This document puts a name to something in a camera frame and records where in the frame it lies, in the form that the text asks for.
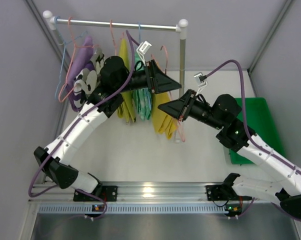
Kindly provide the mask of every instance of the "green tray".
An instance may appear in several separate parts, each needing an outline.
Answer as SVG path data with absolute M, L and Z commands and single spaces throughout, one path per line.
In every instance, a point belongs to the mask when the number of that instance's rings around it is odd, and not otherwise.
M 242 107 L 242 99 L 236 98 L 237 103 Z M 262 97 L 246 98 L 247 123 L 255 132 L 278 153 L 285 156 L 279 135 L 276 131 L 266 100 Z M 243 112 L 238 117 L 243 121 Z M 229 150 L 232 164 L 252 164 L 246 157 L 238 155 L 236 152 Z

